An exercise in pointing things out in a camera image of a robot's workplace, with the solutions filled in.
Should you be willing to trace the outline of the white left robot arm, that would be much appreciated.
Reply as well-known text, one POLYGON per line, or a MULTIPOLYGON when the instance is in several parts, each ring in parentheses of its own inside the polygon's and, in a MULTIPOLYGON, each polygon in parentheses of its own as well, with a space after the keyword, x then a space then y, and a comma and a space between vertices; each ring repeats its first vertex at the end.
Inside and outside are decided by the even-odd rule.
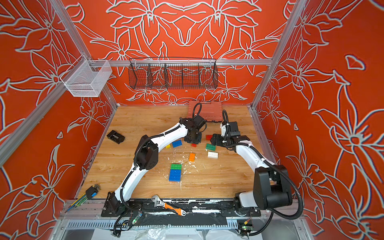
POLYGON ((117 217, 126 211, 141 210, 142 205, 131 204, 130 199, 142 177, 157 165, 161 150, 179 139, 198 145, 206 128, 206 120, 197 115, 193 118, 181 118, 176 125, 160 134, 142 136, 135 150, 132 167, 121 185, 114 192, 108 193, 102 216, 117 217))

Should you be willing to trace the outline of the small orange lego brick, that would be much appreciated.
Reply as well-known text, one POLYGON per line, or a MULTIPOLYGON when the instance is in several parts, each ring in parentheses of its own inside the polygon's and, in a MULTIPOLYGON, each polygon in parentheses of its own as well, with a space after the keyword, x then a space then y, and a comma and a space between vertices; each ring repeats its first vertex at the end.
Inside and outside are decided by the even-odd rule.
POLYGON ((196 159, 196 154, 195 154, 195 153, 190 153, 190 155, 189 155, 189 161, 190 161, 190 162, 194 162, 195 159, 196 159))

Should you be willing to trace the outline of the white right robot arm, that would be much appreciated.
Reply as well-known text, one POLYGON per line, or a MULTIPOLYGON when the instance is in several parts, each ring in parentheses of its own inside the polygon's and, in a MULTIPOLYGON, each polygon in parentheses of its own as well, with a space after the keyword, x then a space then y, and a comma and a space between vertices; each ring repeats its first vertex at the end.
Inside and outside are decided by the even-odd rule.
POLYGON ((292 204, 292 185, 281 173, 287 169, 266 159, 246 136, 227 138, 214 134, 211 144, 231 149, 241 156, 254 172, 253 190, 239 193, 236 198, 242 208, 271 210, 292 204))

